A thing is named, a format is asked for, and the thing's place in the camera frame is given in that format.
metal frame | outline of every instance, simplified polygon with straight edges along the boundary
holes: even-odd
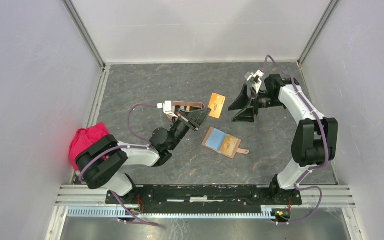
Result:
[[[346,185],[319,185],[323,191],[323,199],[320,208],[340,208],[345,217],[346,226],[352,240],[364,240],[363,231],[359,224],[357,215],[356,204],[351,194],[350,188]],[[98,188],[91,190],[87,185],[61,185],[56,199],[55,208],[52,214],[52,219],[49,224],[46,240],[59,240],[61,238],[64,224],[70,209],[75,210],[104,210],[99,217],[109,217],[106,215],[114,214],[113,211],[117,204],[106,204],[108,190],[106,188]],[[307,190],[301,192],[302,205],[293,205],[292,208],[311,209],[317,204],[319,200],[318,190]],[[126,205],[127,208],[135,208],[137,205]],[[261,206],[262,212],[272,208],[286,208],[282,205],[263,205]],[[145,218],[182,218],[185,216],[175,214],[147,214],[141,217]],[[265,216],[253,215],[230,215],[221,216],[218,218],[261,218]]]
[[[64,6],[67,8],[67,11],[70,14],[71,18],[73,19],[75,26],[77,27],[78,31],[80,32],[81,36],[83,37],[84,41],[86,42],[87,46],[92,52],[96,62],[101,68],[105,68],[106,64],[102,59],[97,47],[95,46],[94,41],[92,41],[92,38],[89,35],[89,32],[85,27],[85,24],[80,18],[80,15],[77,12],[76,7],[74,6],[72,0],[62,0],[62,2],[64,3]]]
[[[100,73],[98,83],[96,84],[96,90],[93,94],[93,99],[89,107],[88,118],[84,122],[86,128],[97,124],[99,112],[101,109],[102,99],[104,98],[105,88],[107,87],[108,76],[110,75],[111,65],[107,65]],[[80,171],[73,169],[71,174],[70,183],[72,184],[76,179],[76,176],[80,174]]]
[[[164,214],[164,213],[141,213],[141,219],[158,218],[158,219],[276,219],[271,215],[272,208],[262,207],[260,213],[194,213],[194,214]],[[71,218],[122,218],[132,219],[131,215],[121,206],[71,206],[68,209],[67,217]]]
[[[263,63],[266,56],[264,55],[261,59],[250,59],[250,60],[180,60],[180,61],[110,61],[107,65],[142,65],[142,64],[224,64],[224,63]],[[277,63],[294,63],[297,59],[280,59],[276,60]]]
[[[342,208],[343,216],[345,217],[346,227],[348,228],[351,240],[365,240],[362,224],[358,218],[357,209]]]
[[[308,92],[308,99],[310,101],[312,101],[312,91],[311,89],[309,88],[308,84],[307,84],[307,81],[306,81],[306,77],[304,76],[304,72],[303,72],[303,66],[300,64],[299,61],[296,62],[296,65],[298,66],[299,68],[299,72],[301,73],[301,77],[302,77],[302,80],[304,81],[304,85],[307,89],[307,92]],[[333,178],[335,180],[335,183],[337,185],[341,185],[341,181],[339,180],[339,177],[338,177],[338,171],[337,171],[337,168],[336,168],[336,162],[335,161],[331,161],[330,162],[330,166],[332,167],[332,170],[333,170]]]
[[[323,191],[320,208],[355,208],[353,196],[348,186],[319,185]],[[55,206],[57,207],[116,207],[117,204],[106,204],[108,190],[98,188],[91,190],[87,185],[61,185]],[[313,208],[319,201],[319,191],[311,189],[301,192],[302,205],[293,205],[293,208]],[[282,205],[264,205],[264,208],[286,208]]]
[[[317,39],[320,36],[320,33],[325,28],[326,23],[328,22],[329,18],[331,17],[333,11],[337,7],[340,0],[330,0],[329,4],[327,5],[326,10],[324,11],[323,15],[320,18],[320,21],[318,22],[317,26],[315,27],[314,32],[312,33],[310,40],[308,41],[307,45],[304,48],[304,51],[301,53],[301,56],[298,59],[299,64],[303,64],[306,58],[308,57],[311,49],[313,48],[314,44],[316,43]]]

white wall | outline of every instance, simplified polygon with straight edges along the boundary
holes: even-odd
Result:
[[[0,0],[0,240],[44,239],[99,72],[60,0]]]
[[[297,60],[329,0],[73,0],[109,63]]]
[[[303,71],[315,105],[339,122],[334,161],[367,239],[384,239],[384,1],[341,1]]]

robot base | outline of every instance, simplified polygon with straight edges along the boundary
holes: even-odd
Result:
[[[279,193],[261,185],[141,185],[123,199],[124,204],[137,204],[138,196],[147,214],[230,214],[261,213],[261,206],[302,205],[301,194]],[[106,204],[118,204],[107,194]]]

pink towel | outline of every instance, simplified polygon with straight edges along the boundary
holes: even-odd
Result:
[[[91,126],[86,129],[81,128],[77,130],[73,140],[71,141],[70,149],[68,152],[68,156],[74,170],[79,170],[76,165],[76,157],[108,134],[110,134],[110,132],[102,122],[99,122],[95,126]]]

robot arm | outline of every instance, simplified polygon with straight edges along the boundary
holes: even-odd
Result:
[[[295,80],[298,96],[290,78],[281,78],[279,74],[271,74],[265,80],[266,90],[260,90],[263,73],[248,73],[245,78],[248,81],[250,95],[248,96],[247,84],[244,84],[238,98],[229,106],[228,110],[239,110],[233,122],[254,122],[260,108],[280,107],[288,109],[298,125],[292,141],[292,159],[286,168],[274,176],[270,183],[272,196],[288,195],[295,189],[295,184],[301,182],[307,171],[325,161],[325,151],[321,139],[321,130],[314,115],[321,119],[329,150],[329,160],[333,160],[336,152],[338,122],[335,118],[327,118],[310,103],[302,94],[300,84]]]
[[[162,105],[164,113],[171,112],[171,101]],[[134,189],[128,175],[119,172],[123,165],[145,165],[158,167],[165,164],[180,141],[190,129],[198,131],[211,109],[185,111],[179,109],[173,113],[177,118],[170,130],[159,127],[153,134],[151,146],[127,144],[107,135],[79,154],[76,165],[83,172],[83,179],[90,189],[104,187],[125,196]]]

